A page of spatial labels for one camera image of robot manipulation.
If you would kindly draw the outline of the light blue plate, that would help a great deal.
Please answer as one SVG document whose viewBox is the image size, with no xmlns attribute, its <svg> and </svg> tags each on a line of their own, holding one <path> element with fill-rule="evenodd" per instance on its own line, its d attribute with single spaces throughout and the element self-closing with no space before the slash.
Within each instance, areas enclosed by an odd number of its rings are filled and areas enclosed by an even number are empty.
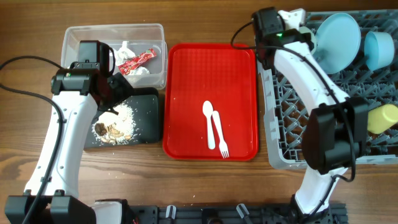
<svg viewBox="0 0 398 224">
<path fill-rule="evenodd" d="M 313 56 L 326 74 L 338 73 L 350 65 L 361 43 L 358 23 L 343 12 L 327 18 L 315 37 L 317 49 Z"/>
</svg>

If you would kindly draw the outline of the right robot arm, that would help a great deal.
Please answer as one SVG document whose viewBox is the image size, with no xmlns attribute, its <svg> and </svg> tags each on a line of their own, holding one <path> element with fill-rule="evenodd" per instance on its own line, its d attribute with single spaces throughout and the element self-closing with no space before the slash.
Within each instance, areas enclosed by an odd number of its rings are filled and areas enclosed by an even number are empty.
<svg viewBox="0 0 398 224">
<path fill-rule="evenodd" d="M 356 160 L 366 149 L 368 104 L 335 86 L 312 56 L 311 33 L 300 32 L 301 20 L 291 13 L 268 7 L 252 14 L 252 24 L 262 67 L 288 79 L 309 115 L 301 143 L 307 170 L 289 220 L 314 222 L 326 216 L 337 182 L 354 180 Z"/>
</svg>

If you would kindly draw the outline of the rice and food scraps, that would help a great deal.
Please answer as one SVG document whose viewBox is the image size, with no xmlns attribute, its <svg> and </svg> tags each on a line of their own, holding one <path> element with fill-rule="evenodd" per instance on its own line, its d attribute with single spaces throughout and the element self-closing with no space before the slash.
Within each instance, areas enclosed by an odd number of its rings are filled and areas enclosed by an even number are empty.
<svg viewBox="0 0 398 224">
<path fill-rule="evenodd" d="M 105 112 L 92 125 L 91 133 L 101 146 L 125 145 L 137 136 L 135 110 L 125 103 L 118 105 L 115 110 L 118 114 Z"/>
</svg>

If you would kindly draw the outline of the light blue bowl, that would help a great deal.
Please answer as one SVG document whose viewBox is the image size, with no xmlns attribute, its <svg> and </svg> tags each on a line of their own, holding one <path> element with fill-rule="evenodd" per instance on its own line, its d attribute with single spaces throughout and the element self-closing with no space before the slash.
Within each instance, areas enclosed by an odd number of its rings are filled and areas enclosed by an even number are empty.
<svg viewBox="0 0 398 224">
<path fill-rule="evenodd" d="M 392 36 L 387 32 L 368 32 L 364 41 L 364 56 L 369 70 L 375 71 L 390 65 L 395 48 Z"/>
</svg>

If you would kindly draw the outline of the green bowl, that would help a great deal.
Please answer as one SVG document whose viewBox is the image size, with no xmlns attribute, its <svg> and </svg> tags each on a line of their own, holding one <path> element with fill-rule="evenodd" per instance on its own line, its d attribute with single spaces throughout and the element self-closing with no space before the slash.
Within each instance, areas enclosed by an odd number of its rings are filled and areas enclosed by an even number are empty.
<svg viewBox="0 0 398 224">
<path fill-rule="evenodd" d="M 309 29 L 308 27 L 305 27 L 305 26 L 299 27 L 298 31 L 301 34 L 310 35 L 309 41 L 311 43 L 308 44 L 308 46 L 309 46 L 309 49 L 311 51 L 311 54 L 313 55 L 316 52 L 316 50 L 317 50 L 317 38 L 315 37 L 315 34 L 312 32 L 311 29 Z"/>
</svg>

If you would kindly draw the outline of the white tissue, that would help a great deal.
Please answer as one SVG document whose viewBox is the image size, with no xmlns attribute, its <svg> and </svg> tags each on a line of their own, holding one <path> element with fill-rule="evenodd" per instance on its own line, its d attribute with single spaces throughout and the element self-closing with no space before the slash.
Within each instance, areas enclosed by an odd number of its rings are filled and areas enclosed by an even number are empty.
<svg viewBox="0 0 398 224">
<path fill-rule="evenodd" d="M 132 60 L 136 54 L 130 50 L 127 45 L 128 41 L 123 41 L 122 46 L 119 50 L 113 49 L 115 53 L 115 64 L 119 68 L 119 71 L 123 75 L 148 75 L 150 71 L 146 67 L 138 66 L 137 68 L 132 68 L 132 65 L 127 63 Z"/>
</svg>

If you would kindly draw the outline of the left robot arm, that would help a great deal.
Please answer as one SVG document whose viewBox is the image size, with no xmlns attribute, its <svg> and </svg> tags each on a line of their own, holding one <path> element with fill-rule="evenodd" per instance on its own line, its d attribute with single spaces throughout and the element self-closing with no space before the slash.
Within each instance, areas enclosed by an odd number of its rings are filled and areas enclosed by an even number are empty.
<svg viewBox="0 0 398 224">
<path fill-rule="evenodd" d="M 52 78 L 52 117 L 32 177 L 20 196 L 7 198 L 11 223 L 132 223 L 125 199 L 89 206 L 78 199 L 78 173 L 92 123 L 134 93 L 121 75 L 98 69 L 60 69 Z"/>
</svg>

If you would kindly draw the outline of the yellow plastic cup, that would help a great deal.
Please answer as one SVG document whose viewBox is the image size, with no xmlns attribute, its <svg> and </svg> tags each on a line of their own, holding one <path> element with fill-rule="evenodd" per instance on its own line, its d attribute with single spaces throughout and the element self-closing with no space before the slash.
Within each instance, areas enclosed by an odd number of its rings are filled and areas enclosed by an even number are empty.
<svg viewBox="0 0 398 224">
<path fill-rule="evenodd" d="M 381 134 L 397 123 L 397 106 L 386 104 L 368 113 L 368 131 Z"/>
</svg>

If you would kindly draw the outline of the red snack wrapper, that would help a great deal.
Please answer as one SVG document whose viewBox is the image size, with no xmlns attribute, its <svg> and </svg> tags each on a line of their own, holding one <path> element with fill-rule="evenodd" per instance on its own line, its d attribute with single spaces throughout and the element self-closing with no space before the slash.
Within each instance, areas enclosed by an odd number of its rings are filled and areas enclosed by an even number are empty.
<svg viewBox="0 0 398 224">
<path fill-rule="evenodd" d="M 137 68 L 156 56 L 157 54 L 154 49 L 148 49 L 138 56 L 133 57 L 132 60 L 130 60 L 127 64 L 132 65 L 132 68 Z"/>
</svg>

